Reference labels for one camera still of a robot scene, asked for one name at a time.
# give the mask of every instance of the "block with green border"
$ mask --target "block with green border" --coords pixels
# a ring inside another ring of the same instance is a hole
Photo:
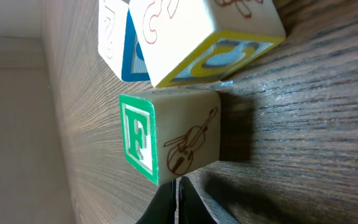
[[[161,185],[219,159],[221,102],[215,91],[167,89],[120,95],[127,161]]]

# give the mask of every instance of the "green block face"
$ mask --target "green block face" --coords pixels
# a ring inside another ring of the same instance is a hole
[[[119,96],[124,153],[127,161],[158,184],[157,134],[153,104],[134,96]]]

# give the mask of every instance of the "wooden block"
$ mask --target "wooden block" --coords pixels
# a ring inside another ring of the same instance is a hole
[[[128,3],[99,0],[98,51],[122,81],[150,80]]]
[[[221,101],[215,91],[120,95],[126,159],[160,185],[219,159]]]
[[[153,86],[221,80],[284,41],[272,0],[131,0]]]

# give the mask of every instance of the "yellow block face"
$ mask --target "yellow block face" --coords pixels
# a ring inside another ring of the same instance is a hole
[[[157,87],[221,80],[283,42],[283,37],[224,30],[204,40]]]

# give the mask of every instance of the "wooden table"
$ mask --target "wooden table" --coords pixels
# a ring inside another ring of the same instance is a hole
[[[240,223],[358,223],[358,1],[275,1],[288,39],[225,82],[221,160],[189,174]],[[78,223],[134,223],[157,187],[124,158],[97,0],[47,0],[43,35]]]

